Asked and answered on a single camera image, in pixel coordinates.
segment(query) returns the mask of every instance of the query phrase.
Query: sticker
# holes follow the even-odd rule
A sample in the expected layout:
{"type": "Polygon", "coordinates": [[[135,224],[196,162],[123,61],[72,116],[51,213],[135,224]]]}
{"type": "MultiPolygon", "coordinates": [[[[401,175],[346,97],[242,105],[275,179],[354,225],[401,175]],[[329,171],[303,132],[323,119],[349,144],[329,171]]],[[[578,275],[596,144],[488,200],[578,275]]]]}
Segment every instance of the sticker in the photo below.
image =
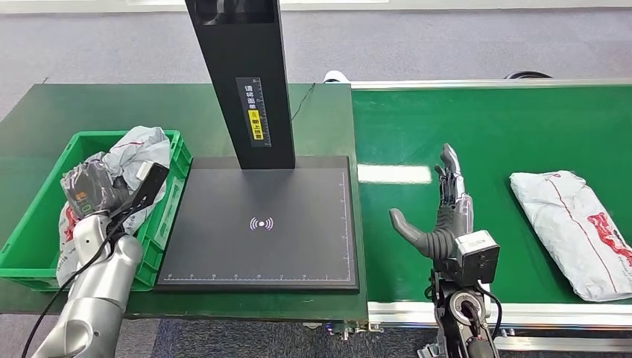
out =
{"type": "Polygon", "coordinates": [[[268,117],[265,114],[263,87],[259,77],[237,77],[237,90],[244,109],[246,125],[250,129],[250,144],[253,147],[271,147],[268,117]]]}
{"type": "Polygon", "coordinates": [[[601,242],[606,244],[615,254],[624,257],[628,261],[628,265],[632,267],[632,251],[619,236],[619,232],[609,223],[606,213],[591,215],[586,219],[590,224],[595,225],[601,242]]]}

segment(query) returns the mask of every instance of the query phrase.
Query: white plastic bag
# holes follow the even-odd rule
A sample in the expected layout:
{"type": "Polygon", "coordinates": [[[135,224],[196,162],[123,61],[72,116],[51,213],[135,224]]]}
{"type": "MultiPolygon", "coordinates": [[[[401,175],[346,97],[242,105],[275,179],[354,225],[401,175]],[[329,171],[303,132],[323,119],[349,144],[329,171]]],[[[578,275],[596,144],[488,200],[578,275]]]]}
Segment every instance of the white plastic bag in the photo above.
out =
{"type": "Polygon", "coordinates": [[[632,297],[632,248],[586,181],[559,171],[513,173],[511,189],[531,225],[586,301],[632,297]]]}
{"type": "MultiPolygon", "coordinates": [[[[130,193],[138,189],[141,181],[136,177],[140,166],[146,161],[155,162],[168,168],[171,160],[171,143],[161,128],[134,127],[119,140],[107,153],[95,153],[87,160],[101,159],[107,164],[107,171],[112,180],[123,176],[130,188],[130,193]]],[[[154,204],[134,213],[123,223],[126,233],[133,235],[147,216],[151,214],[155,203],[165,196],[166,183],[162,184],[154,204]]],[[[75,254],[75,241],[72,231],[78,218],[66,202],[60,213],[59,237],[60,258],[57,262],[57,283],[61,286],[77,270],[78,259],[75,254]]]]}

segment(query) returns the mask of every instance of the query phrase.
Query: yellow label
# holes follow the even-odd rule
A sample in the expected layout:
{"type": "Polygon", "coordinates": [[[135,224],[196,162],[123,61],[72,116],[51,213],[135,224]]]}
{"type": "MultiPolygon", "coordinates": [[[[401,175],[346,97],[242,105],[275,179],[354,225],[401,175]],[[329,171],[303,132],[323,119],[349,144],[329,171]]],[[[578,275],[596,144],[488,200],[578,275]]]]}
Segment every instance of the yellow label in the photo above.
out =
{"type": "Polygon", "coordinates": [[[255,140],[263,140],[263,132],[261,130],[261,119],[258,110],[248,110],[248,118],[250,119],[250,128],[253,130],[253,138],[255,140]]]}

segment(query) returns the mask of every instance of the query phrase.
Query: green plastic crate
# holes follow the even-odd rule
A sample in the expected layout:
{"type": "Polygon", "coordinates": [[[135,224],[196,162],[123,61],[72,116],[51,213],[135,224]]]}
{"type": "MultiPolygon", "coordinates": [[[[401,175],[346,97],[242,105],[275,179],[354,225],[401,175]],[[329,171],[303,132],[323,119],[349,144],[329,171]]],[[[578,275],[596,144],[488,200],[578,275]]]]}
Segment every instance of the green plastic crate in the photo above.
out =
{"type": "MultiPolygon", "coordinates": [[[[127,131],[75,134],[0,251],[0,277],[31,287],[56,291],[55,268],[59,258],[60,211],[66,202],[60,185],[63,173],[99,151],[108,151],[127,131]]],[[[132,291],[150,291],[162,261],[167,238],[191,166],[191,154],[179,131],[165,131],[171,141],[171,164],[165,197],[136,232],[142,243],[142,263],[136,270],[132,291]]]]}

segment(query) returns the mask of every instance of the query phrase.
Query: black vertical pillar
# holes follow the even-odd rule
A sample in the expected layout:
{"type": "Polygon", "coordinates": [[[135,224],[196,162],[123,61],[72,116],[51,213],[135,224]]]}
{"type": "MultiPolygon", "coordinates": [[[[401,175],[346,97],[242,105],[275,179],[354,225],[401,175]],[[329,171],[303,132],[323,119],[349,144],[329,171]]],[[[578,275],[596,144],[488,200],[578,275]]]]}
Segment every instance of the black vertical pillar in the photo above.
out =
{"type": "Polygon", "coordinates": [[[278,0],[186,0],[242,169],[294,168],[278,0]]]}

